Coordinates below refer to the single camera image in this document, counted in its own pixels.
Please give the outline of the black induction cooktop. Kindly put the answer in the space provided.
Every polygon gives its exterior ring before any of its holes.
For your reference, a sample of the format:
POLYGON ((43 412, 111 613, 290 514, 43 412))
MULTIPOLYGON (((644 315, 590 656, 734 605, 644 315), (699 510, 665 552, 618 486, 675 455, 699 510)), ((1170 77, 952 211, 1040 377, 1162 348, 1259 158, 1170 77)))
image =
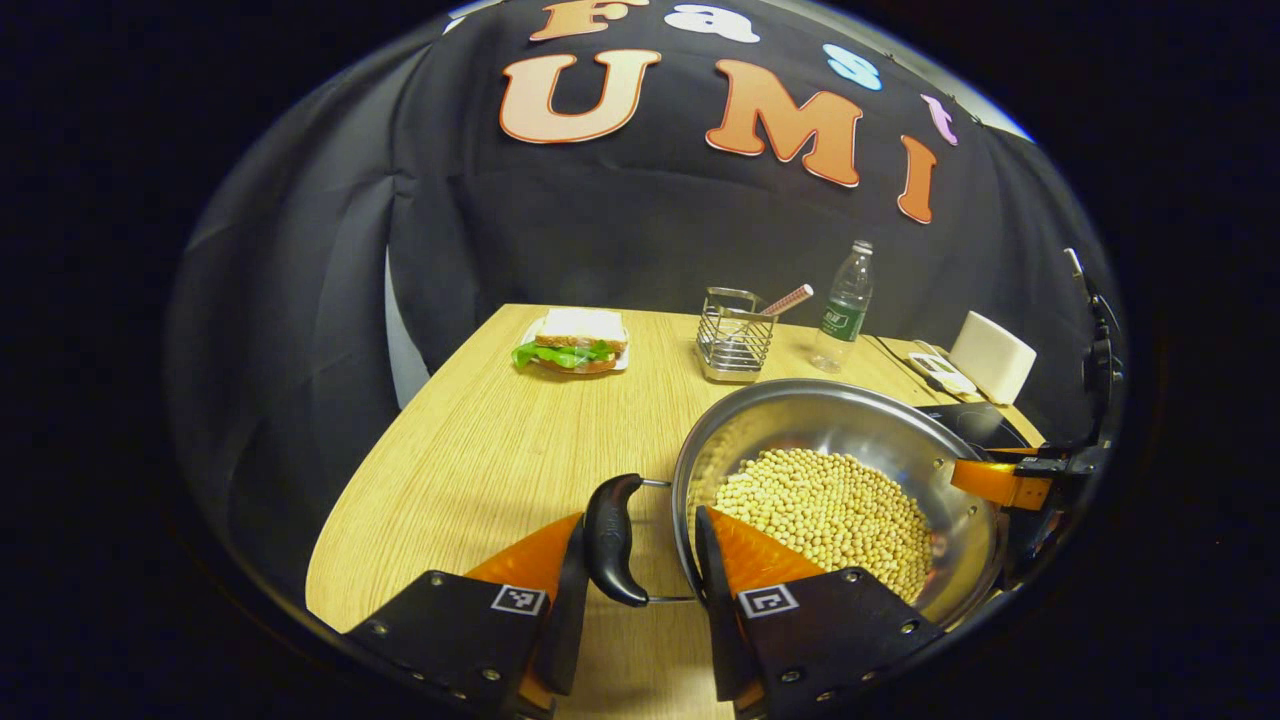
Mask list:
POLYGON ((966 443, 980 448, 1032 448, 1030 442, 992 404, 946 404, 916 410, 950 429, 966 443))

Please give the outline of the pile of yellow soybeans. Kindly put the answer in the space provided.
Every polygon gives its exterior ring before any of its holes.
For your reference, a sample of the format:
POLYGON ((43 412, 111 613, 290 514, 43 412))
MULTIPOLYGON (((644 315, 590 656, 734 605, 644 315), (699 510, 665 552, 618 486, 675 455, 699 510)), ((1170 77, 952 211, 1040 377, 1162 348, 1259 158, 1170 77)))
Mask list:
POLYGON ((908 603, 932 571, 933 532, 919 502, 849 454, 763 451, 726 478, 713 507, 824 571, 865 568, 908 603))

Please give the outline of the clear plastic water bottle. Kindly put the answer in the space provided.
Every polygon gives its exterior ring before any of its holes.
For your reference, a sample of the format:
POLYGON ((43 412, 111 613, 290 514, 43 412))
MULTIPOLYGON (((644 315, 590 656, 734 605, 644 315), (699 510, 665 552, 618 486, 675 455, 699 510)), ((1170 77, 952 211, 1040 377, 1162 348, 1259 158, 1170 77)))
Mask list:
POLYGON ((873 255, 870 241, 855 241, 835 273, 810 357, 822 372, 838 372, 860 337, 874 293, 873 255))

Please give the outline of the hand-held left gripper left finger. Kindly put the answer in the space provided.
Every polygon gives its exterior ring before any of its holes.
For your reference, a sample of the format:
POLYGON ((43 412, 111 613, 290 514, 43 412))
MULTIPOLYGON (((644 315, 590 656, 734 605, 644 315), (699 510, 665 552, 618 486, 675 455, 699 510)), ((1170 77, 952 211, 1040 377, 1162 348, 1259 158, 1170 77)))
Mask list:
POLYGON ((425 571, 346 638, 443 719, 550 719, 573 687, 586 600, 573 512, 467 573, 425 571))

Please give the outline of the stainless steel pot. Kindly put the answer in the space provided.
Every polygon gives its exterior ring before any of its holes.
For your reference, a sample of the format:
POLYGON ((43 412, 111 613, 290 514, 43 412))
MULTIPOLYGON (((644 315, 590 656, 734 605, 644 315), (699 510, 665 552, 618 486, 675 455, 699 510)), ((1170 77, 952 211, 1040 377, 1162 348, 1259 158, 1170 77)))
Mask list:
POLYGON ((731 392, 704 411, 680 446, 666 488, 687 602, 705 600, 692 542, 695 511, 710 505, 733 471, 768 451, 851 455, 920 503, 931 529, 931 569, 913 606, 924 618, 951 629, 989 596, 1005 532, 987 501, 951 482, 957 461, 980 461, 982 450, 886 395, 795 378, 731 392))

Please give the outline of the white toaster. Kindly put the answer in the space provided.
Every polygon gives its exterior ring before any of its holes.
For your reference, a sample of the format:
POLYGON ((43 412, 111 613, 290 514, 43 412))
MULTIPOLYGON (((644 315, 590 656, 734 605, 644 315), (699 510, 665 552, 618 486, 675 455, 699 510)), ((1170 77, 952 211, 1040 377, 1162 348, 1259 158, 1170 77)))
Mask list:
POLYGON ((1015 404, 1036 360, 1032 346, 975 311, 966 314, 948 351, 950 364, 1000 406, 1015 404))

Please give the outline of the sandwich on white plate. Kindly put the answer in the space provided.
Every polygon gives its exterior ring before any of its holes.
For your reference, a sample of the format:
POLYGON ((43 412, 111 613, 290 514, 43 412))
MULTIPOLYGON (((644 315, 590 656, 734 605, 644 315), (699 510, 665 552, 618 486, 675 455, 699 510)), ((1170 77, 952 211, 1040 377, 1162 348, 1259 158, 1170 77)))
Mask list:
POLYGON ((530 324, 511 352, 516 368, 539 365, 577 375, 622 372, 630 364, 630 333, 618 311, 552 307, 530 324))

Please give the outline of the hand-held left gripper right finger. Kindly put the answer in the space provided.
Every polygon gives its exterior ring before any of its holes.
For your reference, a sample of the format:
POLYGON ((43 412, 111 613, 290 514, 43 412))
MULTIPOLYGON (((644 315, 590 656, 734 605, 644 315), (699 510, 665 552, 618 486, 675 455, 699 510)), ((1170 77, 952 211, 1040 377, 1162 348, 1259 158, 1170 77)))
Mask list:
POLYGON ((719 701, 739 719, 844 719, 945 630, 865 568, 826 571, 700 506, 695 548, 719 701))

